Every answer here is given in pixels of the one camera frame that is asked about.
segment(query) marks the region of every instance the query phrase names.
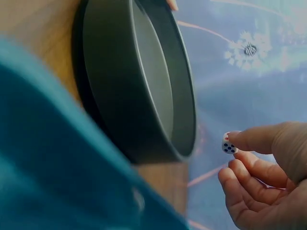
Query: teal fabric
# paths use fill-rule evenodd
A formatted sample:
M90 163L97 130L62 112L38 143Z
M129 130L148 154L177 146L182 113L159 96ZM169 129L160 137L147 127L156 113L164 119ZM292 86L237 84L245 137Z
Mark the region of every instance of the teal fabric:
M42 63L0 39L1 230L187 230Z

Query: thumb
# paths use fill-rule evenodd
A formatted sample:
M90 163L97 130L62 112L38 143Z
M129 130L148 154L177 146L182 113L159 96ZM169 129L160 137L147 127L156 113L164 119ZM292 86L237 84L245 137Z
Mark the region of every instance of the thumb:
M228 133L229 141L243 151L256 151L262 154L272 154L275 137L281 132L285 124L273 126L258 126L245 131Z
M229 141L244 151L273 154L290 180L307 178L307 123L284 122L242 132L230 132Z

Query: blue tablecloth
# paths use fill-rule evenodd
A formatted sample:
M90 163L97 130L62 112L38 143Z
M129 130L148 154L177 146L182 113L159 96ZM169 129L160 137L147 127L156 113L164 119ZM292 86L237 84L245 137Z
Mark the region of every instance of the blue tablecloth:
M237 229L217 179L233 158L221 150L222 135L307 121L307 2L177 2L175 17L194 75L200 120L189 165L188 220L194 229Z

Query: hand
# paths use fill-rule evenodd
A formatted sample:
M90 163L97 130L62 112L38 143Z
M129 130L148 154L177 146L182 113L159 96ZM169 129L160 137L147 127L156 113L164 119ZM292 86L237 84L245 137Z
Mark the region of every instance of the hand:
M173 11L177 11L178 10L178 6L176 3L176 0L166 0L167 3L169 4L169 7L173 10Z
M236 226L241 230L305 230L307 123L231 132L229 141L241 150L218 177ZM248 151L273 154L278 164Z

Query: fingernail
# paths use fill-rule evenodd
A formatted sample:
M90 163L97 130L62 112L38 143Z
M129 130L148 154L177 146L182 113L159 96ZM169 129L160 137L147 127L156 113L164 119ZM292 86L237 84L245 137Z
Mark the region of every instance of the fingernail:
M241 131L231 131L228 132L227 135L229 138L235 138Z

